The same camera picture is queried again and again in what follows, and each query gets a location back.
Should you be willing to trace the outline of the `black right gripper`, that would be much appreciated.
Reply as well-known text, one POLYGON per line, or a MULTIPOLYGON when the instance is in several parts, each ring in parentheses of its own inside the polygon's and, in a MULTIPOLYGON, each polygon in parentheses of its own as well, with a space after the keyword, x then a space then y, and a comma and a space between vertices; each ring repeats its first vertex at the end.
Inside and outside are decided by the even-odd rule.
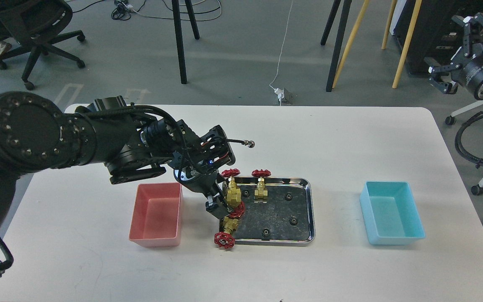
POLYGON ((472 54, 472 46, 483 43, 483 13, 467 17, 454 15, 452 21, 463 29, 462 46, 452 56, 450 65, 440 65, 432 57, 424 58, 430 74, 428 81, 443 94, 455 94, 458 83, 475 99, 483 100, 483 49, 472 54), (443 81, 442 77, 450 74, 452 81, 443 81))

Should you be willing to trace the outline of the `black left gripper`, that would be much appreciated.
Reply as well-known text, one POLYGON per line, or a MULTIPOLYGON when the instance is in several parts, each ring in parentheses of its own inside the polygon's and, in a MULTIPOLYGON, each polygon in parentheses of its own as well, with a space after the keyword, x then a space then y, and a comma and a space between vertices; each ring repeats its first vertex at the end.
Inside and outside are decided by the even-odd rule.
POLYGON ((188 125, 179 128, 186 148, 180 146, 173 153, 176 180, 193 192, 208 194, 205 208, 215 218, 229 216, 233 209, 227 203, 228 182, 218 170, 224 165, 232 166, 236 157, 225 131, 217 125, 198 136, 188 125))

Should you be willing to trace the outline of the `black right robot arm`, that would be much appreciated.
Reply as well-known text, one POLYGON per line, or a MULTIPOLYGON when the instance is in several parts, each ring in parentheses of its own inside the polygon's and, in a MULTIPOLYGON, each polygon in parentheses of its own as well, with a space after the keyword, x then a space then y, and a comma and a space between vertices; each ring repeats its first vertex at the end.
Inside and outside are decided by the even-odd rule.
MULTIPOLYGON (((476 100, 483 100, 483 13, 452 20, 463 30, 462 46, 458 48, 448 65, 440 65, 432 57, 424 58, 429 69, 429 82, 443 94, 455 94, 458 86, 465 88, 476 100)), ((483 119, 483 112, 475 114, 462 124, 455 137, 455 149, 466 160, 483 167, 483 159, 469 153, 462 145, 464 130, 483 119)))

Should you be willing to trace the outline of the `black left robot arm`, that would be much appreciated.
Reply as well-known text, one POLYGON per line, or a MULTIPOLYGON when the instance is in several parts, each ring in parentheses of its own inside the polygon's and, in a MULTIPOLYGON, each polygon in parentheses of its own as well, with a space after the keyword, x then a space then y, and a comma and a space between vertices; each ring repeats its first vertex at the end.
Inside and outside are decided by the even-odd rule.
MULTIPOLYGON (((207 198, 206 210, 218 219, 231 214, 219 186, 219 169, 235 156, 220 126, 198 136, 183 121, 150 105, 126 105, 122 97, 97 99, 63 113, 37 94, 0 94, 0 226, 25 174, 103 163, 112 184, 165 174, 207 198)), ((0 237, 0 274, 13 258, 0 237)))

